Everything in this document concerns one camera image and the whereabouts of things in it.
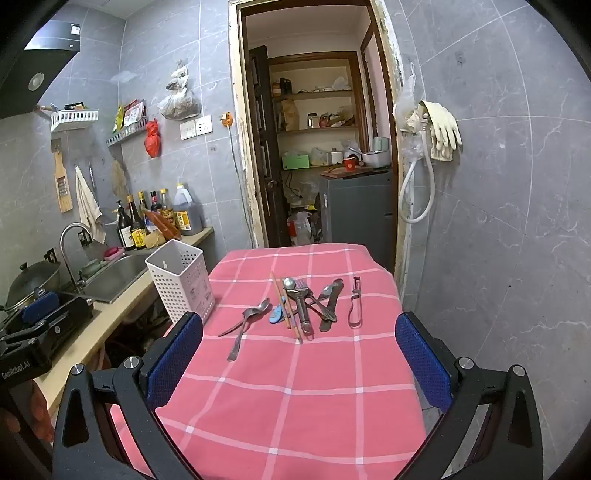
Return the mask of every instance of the ceiling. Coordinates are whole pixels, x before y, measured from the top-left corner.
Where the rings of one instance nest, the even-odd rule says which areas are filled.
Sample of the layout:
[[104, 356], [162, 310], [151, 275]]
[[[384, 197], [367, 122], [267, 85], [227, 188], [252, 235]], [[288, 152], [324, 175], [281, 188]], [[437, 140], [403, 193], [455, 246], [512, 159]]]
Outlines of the ceiling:
[[356, 35], [366, 11], [365, 7], [359, 5], [284, 8], [249, 15], [246, 18], [246, 32], [250, 41], [296, 35]]
[[119, 18], [128, 18], [154, 0], [72, 0], [72, 3], [94, 8]]

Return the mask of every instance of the screw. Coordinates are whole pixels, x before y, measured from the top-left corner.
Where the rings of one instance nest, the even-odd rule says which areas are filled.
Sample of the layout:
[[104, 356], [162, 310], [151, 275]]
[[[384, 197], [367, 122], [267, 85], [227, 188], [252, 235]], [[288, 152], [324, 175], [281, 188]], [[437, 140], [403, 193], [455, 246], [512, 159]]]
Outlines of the screw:
[[518, 377], [523, 377], [525, 375], [525, 368], [521, 365], [516, 365], [513, 367], [513, 373]]
[[462, 367], [464, 370], [470, 370], [474, 366], [474, 362], [472, 361], [472, 359], [466, 356], [460, 358], [458, 360], [458, 363], [460, 364], [460, 367]]
[[139, 365], [139, 358], [136, 356], [130, 356], [125, 360], [125, 362], [123, 362], [123, 365], [125, 368], [135, 368]]
[[72, 375], [81, 374], [83, 371], [84, 371], [84, 365], [82, 365], [82, 364], [76, 364], [70, 369], [70, 373]]

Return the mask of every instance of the range hood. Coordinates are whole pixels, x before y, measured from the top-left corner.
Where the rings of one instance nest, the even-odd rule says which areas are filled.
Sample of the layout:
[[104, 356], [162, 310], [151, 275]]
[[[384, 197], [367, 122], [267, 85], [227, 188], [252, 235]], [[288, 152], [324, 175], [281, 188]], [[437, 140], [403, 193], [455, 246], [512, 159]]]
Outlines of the range hood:
[[49, 20], [19, 55], [0, 88], [0, 119], [32, 112], [80, 51], [80, 25]]

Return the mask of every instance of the hanging plastic bag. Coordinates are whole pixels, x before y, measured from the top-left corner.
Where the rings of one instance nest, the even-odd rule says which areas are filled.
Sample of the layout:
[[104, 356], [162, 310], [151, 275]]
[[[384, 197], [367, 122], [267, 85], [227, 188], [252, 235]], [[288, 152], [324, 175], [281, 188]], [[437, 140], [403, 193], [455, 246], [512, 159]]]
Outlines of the hanging plastic bag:
[[408, 77], [407, 81], [404, 82], [400, 95], [396, 98], [394, 104], [394, 118], [398, 124], [400, 130], [409, 130], [407, 126], [407, 120], [417, 109], [417, 105], [414, 102], [414, 84], [417, 76], [414, 73], [414, 66], [411, 63], [411, 76]]
[[158, 103], [160, 114], [169, 120], [184, 120], [201, 113], [201, 104], [188, 87], [189, 73], [187, 66], [180, 61], [177, 69], [171, 74], [172, 80], [166, 84], [171, 93]]
[[160, 155], [160, 133], [158, 132], [158, 122], [156, 119], [151, 120], [146, 125], [146, 138], [144, 140], [144, 147], [148, 155], [152, 158]]

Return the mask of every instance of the chopsticks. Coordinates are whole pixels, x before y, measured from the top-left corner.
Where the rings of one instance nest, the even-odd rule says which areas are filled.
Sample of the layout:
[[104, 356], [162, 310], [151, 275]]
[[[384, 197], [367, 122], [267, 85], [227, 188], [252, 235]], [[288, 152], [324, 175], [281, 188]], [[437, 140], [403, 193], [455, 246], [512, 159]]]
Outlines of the chopsticks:
[[[287, 316], [287, 312], [285, 311], [285, 305], [284, 305], [283, 301], [281, 300], [281, 292], [279, 290], [279, 287], [277, 285], [277, 279], [275, 278], [275, 274], [273, 272], [271, 272], [271, 278], [273, 280], [273, 285], [275, 286], [275, 292], [277, 293], [277, 300], [279, 301], [279, 305], [281, 305], [281, 311], [283, 312], [283, 316], [285, 317], [287, 329], [291, 329], [291, 319], [290, 319], [290, 317]], [[287, 292], [285, 291], [285, 288], [283, 287], [283, 283], [281, 284], [281, 289], [283, 290], [283, 292], [285, 294], [285, 304], [287, 305], [287, 308], [290, 312], [291, 318], [293, 318], [295, 320], [294, 312], [293, 312], [293, 309], [291, 308], [290, 299], [287, 296]], [[297, 322], [294, 322], [294, 334], [295, 334], [295, 338], [297, 338], [298, 340], [301, 340], [300, 331], [298, 330], [298, 327], [297, 327]]]

